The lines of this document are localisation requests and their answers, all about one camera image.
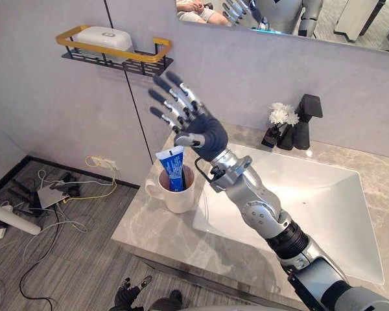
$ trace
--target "sink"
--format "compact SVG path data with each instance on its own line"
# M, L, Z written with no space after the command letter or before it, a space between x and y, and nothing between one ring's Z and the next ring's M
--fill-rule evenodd
M346 275L384 284L358 172L237 144L229 144L228 148L237 157L251 156L264 186L278 196L282 208ZM273 253L265 240L244 223L225 192L216 193L207 183L193 227Z

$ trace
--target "toothpaste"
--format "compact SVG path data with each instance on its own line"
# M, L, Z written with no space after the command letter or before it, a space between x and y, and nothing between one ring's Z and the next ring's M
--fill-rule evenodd
M170 191L185 190L183 173L184 147L176 146L169 150L156 153L170 179Z

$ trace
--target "wall shelf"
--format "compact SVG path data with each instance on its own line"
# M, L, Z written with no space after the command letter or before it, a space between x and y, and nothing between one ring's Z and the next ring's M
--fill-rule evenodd
M67 50L67 52L62 55L62 58L93 63L99 66L123 70L125 73L136 73L145 76L161 75L164 70L166 70L166 68L168 68L168 66L173 62L172 58L166 56L166 54L171 50L172 43L170 40L163 38L153 39L156 52L155 54L143 51L118 51L115 49L100 47L98 45L74 41L73 36L75 34L78 34L82 30L89 27L90 26L88 25L77 26L56 37L56 42L60 45L64 45ZM80 49L86 49L100 53L101 57L83 55L81 54ZM116 63L108 60L106 57L107 54L127 58L127 60L123 63Z

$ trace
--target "bathroom counter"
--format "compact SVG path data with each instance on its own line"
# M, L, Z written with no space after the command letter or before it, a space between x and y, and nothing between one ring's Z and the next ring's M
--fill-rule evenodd
M231 143L267 150L261 145L263 131L223 123ZM164 149L173 146L172 134ZM273 149L274 153L308 159L356 170L364 189L383 264L384 285L349 278L350 285L363 286L389 298L389 158L313 141L311 152ZM184 163L195 171L197 200L204 178L194 168L197 155L187 149ZM156 161L148 178L161 172ZM142 186L120 221L112 238L129 252L208 281L221 284L230 293L242 292L260 297L268 305L285 305L308 310L294 293L275 254L192 227L195 211L173 214L165 204L151 198Z

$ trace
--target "robot finger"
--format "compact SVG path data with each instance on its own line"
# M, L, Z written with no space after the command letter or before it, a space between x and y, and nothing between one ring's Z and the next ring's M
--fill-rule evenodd
M229 18L232 23L236 23L238 18L242 18L242 16L238 15L234 10L232 10L225 2L222 3L224 12L227 14L226 18Z
M193 107L190 105L190 103L186 102L179 94L177 94L171 86L164 81L162 78L160 78L158 75L153 76L153 81L155 84L157 84L159 87L161 87L164 91L166 91L168 94L171 95L171 97L174 99L174 101L179 104L179 106L182 108L183 112L186 114L186 119L191 122L192 121L192 114L194 112Z
M178 86L183 91L187 101L189 101L190 105L192 105L195 115L201 115L203 113L209 115L209 112L202 103L202 101L195 95L195 93L183 82L183 80L178 75L176 75L172 71L167 71L166 77L174 85Z
M176 133L176 134L179 134L182 129L179 128L176 123L174 123L168 116L166 116L162 111L160 111L159 109L155 108L155 107L150 107L150 111L153 115L155 115L156 117L160 118L161 120L163 120L164 122L166 122L169 127Z
M174 138L174 145L201 148L205 145L205 137L202 134L180 132Z
M228 21L231 22L232 26L234 26L234 24L239 24L238 21L235 21L235 20L233 19L233 17L231 17L228 13L226 13L225 10L222 12L222 15L223 15L224 17L226 17L226 19L227 19Z
M180 115L180 112L176 109L176 107L174 107L174 104L166 100L166 98L161 96L158 92L153 89L149 89L148 94L150 94L150 96L157 100L162 106L166 107L182 126L188 123L188 120Z
M232 9L237 13L238 16L244 14L244 10L239 6L237 2L235 3L232 0L227 0L227 2L229 3L230 7L232 7Z
M234 1L242 8L243 14L246 14L247 11L249 11L248 5L246 5L246 3L243 0L234 0Z

